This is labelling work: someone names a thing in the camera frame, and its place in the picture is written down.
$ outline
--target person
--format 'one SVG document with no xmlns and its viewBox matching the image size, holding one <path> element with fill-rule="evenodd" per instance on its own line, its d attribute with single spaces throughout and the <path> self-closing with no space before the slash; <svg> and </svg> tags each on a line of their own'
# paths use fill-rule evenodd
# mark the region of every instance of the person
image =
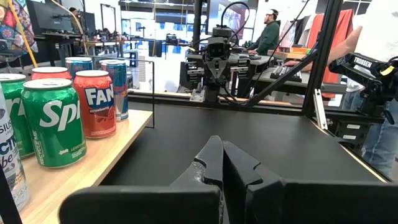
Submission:
<svg viewBox="0 0 398 224">
<path fill-rule="evenodd" d="M 268 50 L 276 49 L 279 40 L 279 21 L 276 21 L 278 14 L 275 9 L 266 13 L 264 23 L 267 26 L 257 41 L 248 48 L 249 54 L 267 55 Z"/>
<path fill-rule="evenodd" d="M 398 24 L 398 1 L 373 0 L 361 26 L 350 33 L 344 42 L 330 51 L 328 64 L 351 52 L 384 62 L 397 56 L 398 30 L 391 29 L 393 24 Z M 297 63 L 290 61 L 285 65 L 294 66 Z M 309 71 L 311 67 L 312 65 L 308 65 L 303 71 Z M 358 66 L 356 69 L 371 75 L 366 69 Z M 343 109 L 356 110 L 363 102 L 363 98 L 360 96 L 362 90 L 364 90 L 362 85 L 348 79 Z M 386 109 L 389 110 L 396 124 L 390 124 L 386 119 L 382 124 L 373 124 L 364 142 L 362 153 L 366 162 L 388 176 L 398 152 L 398 102 L 396 100 L 388 102 Z"/>
<path fill-rule="evenodd" d="M 73 15 L 76 16 L 76 18 L 78 18 L 79 11 L 76 8 L 71 7 L 71 8 L 69 8 L 69 11 L 71 13 L 73 13 Z M 78 32 L 79 31 L 79 26 L 77 25 L 76 19 L 75 18 L 70 18 L 70 22 L 72 23 L 73 31 L 77 31 Z"/>
</svg>

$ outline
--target wall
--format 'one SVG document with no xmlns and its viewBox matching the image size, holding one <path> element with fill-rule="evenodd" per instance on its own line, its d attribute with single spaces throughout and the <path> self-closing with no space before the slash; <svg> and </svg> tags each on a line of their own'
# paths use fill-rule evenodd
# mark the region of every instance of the wall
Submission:
<svg viewBox="0 0 398 224">
<path fill-rule="evenodd" d="M 62 5 L 65 7 L 75 7 L 79 10 L 83 10 L 83 5 L 80 3 L 81 0 L 62 0 Z M 107 4 L 115 7 L 116 10 L 116 30 L 118 32 L 122 31 L 121 25 L 121 11 L 119 6 L 119 0 L 85 0 L 86 12 L 94 13 L 95 15 L 95 28 L 102 29 L 101 21 L 101 4 Z M 104 23 L 105 27 L 110 28 L 110 24 L 114 25 L 114 15 L 110 8 L 104 7 Z"/>
<path fill-rule="evenodd" d="M 254 25 L 253 41 L 257 40 L 265 27 L 264 18 L 267 10 L 278 10 L 279 16 L 277 20 L 280 20 L 282 24 L 284 24 L 284 21 L 292 21 L 297 17 L 305 2 L 305 0 L 269 0 L 268 2 L 260 0 L 258 4 L 256 23 Z M 304 11 L 301 13 L 299 19 L 315 13 L 317 4 L 318 0 L 310 0 Z"/>
</svg>

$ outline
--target red fabric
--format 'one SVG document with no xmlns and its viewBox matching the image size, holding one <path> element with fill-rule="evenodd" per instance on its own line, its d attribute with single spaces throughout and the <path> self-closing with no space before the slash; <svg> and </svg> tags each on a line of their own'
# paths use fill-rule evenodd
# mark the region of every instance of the red fabric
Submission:
<svg viewBox="0 0 398 224">
<path fill-rule="evenodd" d="M 308 38 L 308 48 L 312 48 L 317 41 L 317 36 L 322 26 L 323 16 L 324 14 L 316 15 L 313 20 L 310 37 Z M 347 36 L 353 31 L 353 16 L 354 11 L 352 9 L 340 11 L 335 36 L 333 38 L 333 43 L 331 44 L 331 49 L 335 48 L 338 44 L 344 41 Z M 337 81 L 338 74 L 330 72 L 329 68 L 326 67 L 325 74 L 323 76 L 323 82 L 337 83 Z M 331 93 L 323 93 L 322 95 L 327 98 L 335 97 L 335 94 Z"/>
</svg>

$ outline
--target wooden shelf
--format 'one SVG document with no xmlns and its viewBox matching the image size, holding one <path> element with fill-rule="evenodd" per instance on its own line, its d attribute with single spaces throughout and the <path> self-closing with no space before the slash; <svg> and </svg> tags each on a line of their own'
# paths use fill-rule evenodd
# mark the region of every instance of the wooden shelf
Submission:
<svg viewBox="0 0 398 224">
<path fill-rule="evenodd" d="M 117 123 L 116 133 L 87 139 L 87 154 L 76 164 L 59 169 L 40 166 L 35 156 L 22 160 L 30 199 L 21 212 L 23 223 L 59 223 L 59 206 L 68 195 L 97 186 L 126 152 L 152 117 L 151 111 L 129 110 L 129 119 Z"/>
<path fill-rule="evenodd" d="M 268 55 L 271 55 L 273 50 L 268 50 Z M 305 57 L 305 54 L 292 54 L 292 53 L 285 53 L 285 52 L 275 52 L 274 56 L 277 59 L 303 59 Z"/>
</svg>

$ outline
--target sprite logo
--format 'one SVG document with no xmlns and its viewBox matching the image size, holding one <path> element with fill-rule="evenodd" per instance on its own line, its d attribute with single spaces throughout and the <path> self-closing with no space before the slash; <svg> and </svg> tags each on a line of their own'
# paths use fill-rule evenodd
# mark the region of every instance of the sprite logo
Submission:
<svg viewBox="0 0 398 224">
<path fill-rule="evenodd" d="M 59 115 L 52 110 L 53 107 L 62 109 L 61 118 Z M 58 131 L 64 131 L 67 123 L 71 123 L 75 119 L 80 119 L 80 101 L 77 101 L 77 105 L 69 104 L 62 107 L 62 101 L 54 100 L 46 103 L 43 107 L 43 112 L 50 118 L 50 122 L 45 122 L 40 119 L 40 126 L 49 128 L 58 124 Z"/>
<path fill-rule="evenodd" d="M 14 104 L 19 105 L 18 116 L 25 115 L 24 104 L 21 102 L 20 98 L 15 98 L 13 100 L 12 99 L 6 100 L 6 106 L 7 106 L 8 112 L 12 113 L 12 107 L 14 106 Z"/>
</svg>

